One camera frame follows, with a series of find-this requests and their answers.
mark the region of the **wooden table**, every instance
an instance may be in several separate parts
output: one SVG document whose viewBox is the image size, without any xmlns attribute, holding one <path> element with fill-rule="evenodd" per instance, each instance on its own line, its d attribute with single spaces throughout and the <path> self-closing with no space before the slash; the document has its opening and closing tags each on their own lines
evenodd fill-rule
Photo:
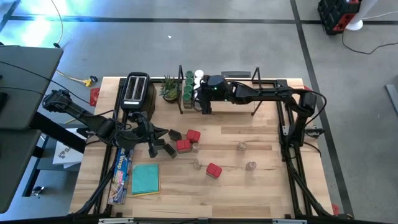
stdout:
<svg viewBox="0 0 398 224">
<path fill-rule="evenodd" d="M 114 108 L 119 79 L 120 77 L 103 78 L 96 114 Z M 301 79 L 287 79 L 287 83 L 293 88 L 303 88 Z M 114 205 L 113 214 L 123 212 L 124 217 L 153 218 L 283 218 L 287 213 L 293 216 L 286 164 L 281 161 L 278 142 L 276 103 L 263 102 L 255 116 L 247 112 L 236 112 L 238 105 L 227 102 L 225 107 L 228 106 L 231 107 L 231 112 L 202 115 L 195 111 L 180 114 L 177 104 L 168 104 L 158 96 L 153 124 L 181 133 L 186 133 L 188 129 L 200 131 L 200 151 L 179 154 L 171 159 L 161 150 L 157 157 L 151 159 L 147 144 L 137 145 L 133 165 L 159 164 L 161 193 L 132 197 L 130 178 L 130 193 L 126 204 Z M 166 142 L 171 142 L 168 135 L 163 138 Z M 248 143 L 244 152 L 236 150 L 240 141 Z M 317 145 L 313 139 L 306 139 L 306 142 Z M 70 206 L 71 212 L 81 208 L 97 187 L 105 147 L 105 144 L 99 142 L 86 148 Z M 110 161 L 113 161 L 115 150 L 113 148 Z M 301 147 L 301 152 L 308 188 L 325 210 L 331 213 L 320 155 L 306 145 Z M 194 159 L 202 162 L 201 170 L 193 168 Z M 245 170 L 249 161 L 257 162 L 255 170 Z M 218 180 L 205 174 L 206 165 L 211 162 L 223 168 Z M 106 206 L 108 189 L 109 185 L 103 194 L 101 211 Z M 299 188 L 297 194 L 300 208 L 304 212 Z"/>
</svg>

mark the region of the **red block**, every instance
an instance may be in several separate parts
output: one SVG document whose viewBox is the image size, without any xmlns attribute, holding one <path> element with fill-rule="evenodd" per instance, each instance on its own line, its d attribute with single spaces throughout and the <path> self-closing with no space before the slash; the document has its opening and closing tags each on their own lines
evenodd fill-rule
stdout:
<svg viewBox="0 0 398 224">
<path fill-rule="evenodd" d="M 221 175 L 222 171 L 223 170 L 221 167 L 219 167 L 213 163 L 210 163 L 206 169 L 206 174 L 214 179 L 217 179 Z"/>
<path fill-rule="evenodd" d="M 191 142 L 188 139 L 177 141 L 177 151 L 178 153 L 190 152 Z"/>
<path fill-rule="evenodd" d="M 198 142 L 200 139 L 200 132 L 189 129 L 187 132 L 187 139 L 192 143 Z"/>
</svg>

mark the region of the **green towel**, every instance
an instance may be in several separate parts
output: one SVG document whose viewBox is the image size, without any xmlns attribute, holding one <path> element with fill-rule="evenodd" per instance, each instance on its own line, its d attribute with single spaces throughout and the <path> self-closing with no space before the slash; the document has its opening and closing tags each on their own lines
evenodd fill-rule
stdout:
<svg viewBox="0 0 398 224">
<path fill-rule="evenodd" d="M 136 165 L 132 170 L 131 193 L 144 194 L 159 191 L 158 164 Z"/>
</svg>

